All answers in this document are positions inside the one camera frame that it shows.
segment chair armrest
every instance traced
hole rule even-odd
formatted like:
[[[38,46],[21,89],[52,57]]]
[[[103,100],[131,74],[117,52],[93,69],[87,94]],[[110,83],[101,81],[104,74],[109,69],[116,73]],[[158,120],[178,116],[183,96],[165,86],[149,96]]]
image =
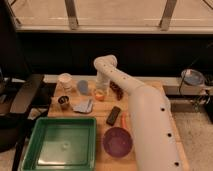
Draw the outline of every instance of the chair armrest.
[[[43,74],[32,74],[21,86],[10,108],[11,114],[26,114],[37,95],[42,83]]]

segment white cup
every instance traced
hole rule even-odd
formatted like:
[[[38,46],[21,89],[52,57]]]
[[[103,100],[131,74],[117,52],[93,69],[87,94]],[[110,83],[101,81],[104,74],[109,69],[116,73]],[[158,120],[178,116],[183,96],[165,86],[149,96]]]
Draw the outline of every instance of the white cup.
[[[72,76],[69,73],[63,73],[58,76],[59,83],[67,91],[72,89]]]

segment wooden table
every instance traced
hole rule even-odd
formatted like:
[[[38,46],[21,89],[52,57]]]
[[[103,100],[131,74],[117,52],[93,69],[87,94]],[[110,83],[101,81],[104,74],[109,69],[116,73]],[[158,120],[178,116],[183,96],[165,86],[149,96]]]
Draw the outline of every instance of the wooden table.
[[[124,93],[124,97],[122,100],[117,101],[115,94],[109,89],[108,96],[105,98],[104,102],[97,101],[92,96],[92,91],[95,88],[94,81],[89,82],[89,90],[91,92],[90,95],[85,96],[81,95],[76,90],[76,81],[73,81],[73,88],[71,92],[65,92],[63,87],[60,84],[57,84],[54,97],[52,98],[52,103],[49,109],[48,117],[72,117],[72,116],[91,116],[97,119],[97,140],[96,140],[96,164],[95,170],[96,171],[136,171],[136,159],[135,159],[135,152],[134,147],[132,151],[121,159],[115,159],[109,156],[103,149],[102,146],[102,137],[106,130],[108,130],[111,126],[106,124],[106,117],[109,115],[113,106],[118,106],[122,109],[122,112],[127,112],[126,122],[127,122],[127,129],[131,133],[131,125],[130,125],[130,116],[128,114],[128,96]],[[147,82],[147,84],[159,89],[160,91],[164,92],[163,86],[160,82]],[[72,109],[62,110],[60,105],[58,104],[57,100],[60,96],[67,95],[70,97],[70,104],[74,106],[83,100],[87,100],[89,98],[93,99],[93,111],[90,114],[79,114],[72,111]],[[175,139],[177,142],[178,151],[180,153],[180,157],[182,160],[184,171],[189,171],[189,164],[183,149],[183,145],[181,142],[181,138],[179,136],[177,127],[175,125],[174,119],[172,114],[170,113],[170,120],[174,129]],[[115,126],[120,126],[120,118],[117,119]]]

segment small container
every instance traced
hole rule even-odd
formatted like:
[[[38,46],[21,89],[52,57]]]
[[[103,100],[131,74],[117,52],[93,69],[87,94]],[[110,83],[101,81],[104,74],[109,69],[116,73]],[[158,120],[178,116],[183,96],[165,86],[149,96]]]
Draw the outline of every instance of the small container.
[[[69,73],[63,73],[58,76],[58,82],[62,85],[64,90],[70,91],[72,89],[72,76]]]
[[[61,109],[68,109],[70,107],[69,97],[61,96],[58,98],[58,103],[61,106]]]

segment orange object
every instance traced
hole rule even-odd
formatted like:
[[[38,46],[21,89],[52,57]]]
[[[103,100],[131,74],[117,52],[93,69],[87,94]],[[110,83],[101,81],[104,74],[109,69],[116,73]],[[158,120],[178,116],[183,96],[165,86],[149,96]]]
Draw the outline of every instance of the orange object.
[[[95,99],[98,101],[104,101],[104,99],[105,99],[105,93],[101,89],[96,89],[94,91],[94,96],[95,96]]]
[[[127,129],[127,126],[126,126],[126,113],[123,112],[121,114],[121,127],[124,128],[124,129]]]

